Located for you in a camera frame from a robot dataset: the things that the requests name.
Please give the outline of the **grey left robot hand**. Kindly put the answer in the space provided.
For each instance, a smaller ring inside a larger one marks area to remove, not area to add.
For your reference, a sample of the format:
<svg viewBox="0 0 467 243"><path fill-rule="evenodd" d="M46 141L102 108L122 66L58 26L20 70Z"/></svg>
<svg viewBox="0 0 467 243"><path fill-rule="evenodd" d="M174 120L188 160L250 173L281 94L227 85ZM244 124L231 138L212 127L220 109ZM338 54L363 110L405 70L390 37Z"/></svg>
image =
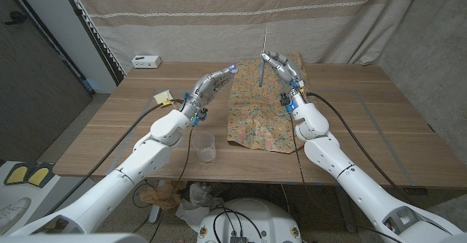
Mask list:
<svg viewBox="0 0 467 243"><path fill-rule="evenodd" d="M237 72L236 65L230 65L220 71L204 75L188 94L180 112L188 119L194 117L214 99L215 94L234 78Z"/></svg>

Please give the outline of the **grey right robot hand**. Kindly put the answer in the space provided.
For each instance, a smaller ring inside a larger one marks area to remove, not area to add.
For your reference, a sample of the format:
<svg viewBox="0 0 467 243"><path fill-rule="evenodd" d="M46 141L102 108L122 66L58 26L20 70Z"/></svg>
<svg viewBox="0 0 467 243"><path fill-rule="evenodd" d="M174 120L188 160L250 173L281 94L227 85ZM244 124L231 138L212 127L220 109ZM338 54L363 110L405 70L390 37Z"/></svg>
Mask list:
<svg viewBox="0 0 467 243"><path fill-rule="evenodd" d="M290 91L302 90L304 81L301 79L300 69L294 61L289 61L285 55L276 52L263 51L260 54L260 75L258 86L263 84L263 71L265 64L269 64L277 75L280 90L280 103L286 106L290 103Z"/></svg>

